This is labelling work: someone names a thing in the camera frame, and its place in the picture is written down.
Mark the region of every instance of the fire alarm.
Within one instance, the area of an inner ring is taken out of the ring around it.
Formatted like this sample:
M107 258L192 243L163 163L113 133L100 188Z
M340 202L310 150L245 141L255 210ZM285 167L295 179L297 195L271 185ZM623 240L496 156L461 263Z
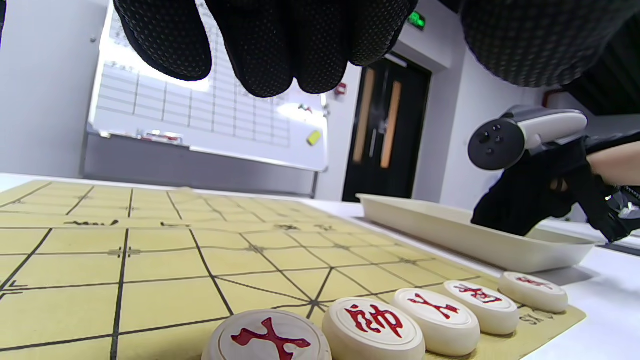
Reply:
M347 84L339 83L333 90L335 95L345 95L347 93Z

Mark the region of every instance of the chess board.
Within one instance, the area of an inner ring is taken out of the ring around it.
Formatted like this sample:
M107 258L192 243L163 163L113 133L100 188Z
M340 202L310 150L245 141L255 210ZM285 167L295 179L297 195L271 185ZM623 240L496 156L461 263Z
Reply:
M320 326L338 298L388 302L451 279L497 287L296 201L43 181L0 193L4 360L194 360L233 314L283 309ZM520 359L585 318L520 312L513 336L484 334L467 358Z

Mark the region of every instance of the white table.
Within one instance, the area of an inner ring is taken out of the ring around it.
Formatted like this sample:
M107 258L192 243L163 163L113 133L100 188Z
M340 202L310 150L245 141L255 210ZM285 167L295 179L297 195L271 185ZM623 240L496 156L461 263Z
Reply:
M0 191L32 180L66 181L84 184L108 184L111 186L135 186L142 188L166 189L160 186L106 183L52 177L21 176L0 173ZM240 193L218 193L237 196L255 196ZM272 199L290 199L269 197ZM327 211L333 215L358 222L360 225L377 229L398 240L428 250L434 254L455 260L461 264L499 276L501 271L490 266L471 261L445 250L425 245L411 238L393 233L359 220L364 215L359 204L346 204L322 200L300 200L305 204ZM542 225L563 233L582 234L593 238L601 236L584 224L567 224L545 221ZM587 318L568 332L552 340L541 349L526 357L526 360L569 360L569 359L637 359L640 354L640 258L619 252L594 249L586 259L574 268L554 270L538 276L563 285L568 292L571 305L585 313Z

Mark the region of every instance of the white tray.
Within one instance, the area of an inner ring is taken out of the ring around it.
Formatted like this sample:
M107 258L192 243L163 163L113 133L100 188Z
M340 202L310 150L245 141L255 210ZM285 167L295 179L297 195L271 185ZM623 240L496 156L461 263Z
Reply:
M596 243L533 229L526 238L470 224L472 213L433 202L358 194L365 217L506 270L532 273L578 265Z

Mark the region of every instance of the finger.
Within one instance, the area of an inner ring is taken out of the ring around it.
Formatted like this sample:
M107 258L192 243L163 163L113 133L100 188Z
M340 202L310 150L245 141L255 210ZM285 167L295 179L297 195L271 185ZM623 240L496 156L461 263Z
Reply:
M395 45L418 0L351 0L351 62L367 66Z
M294 75L309 94L333 90L347 69L344 0L289 0Z
M466 1L460 16L480 64L517 86L565 85L589 69L640 1Z
M113 2L131 47L149 66L185 81L209 75L209 39L193 0Z
M285 92L293 81L291 53L277 0L206 0L236 77L256 97Z

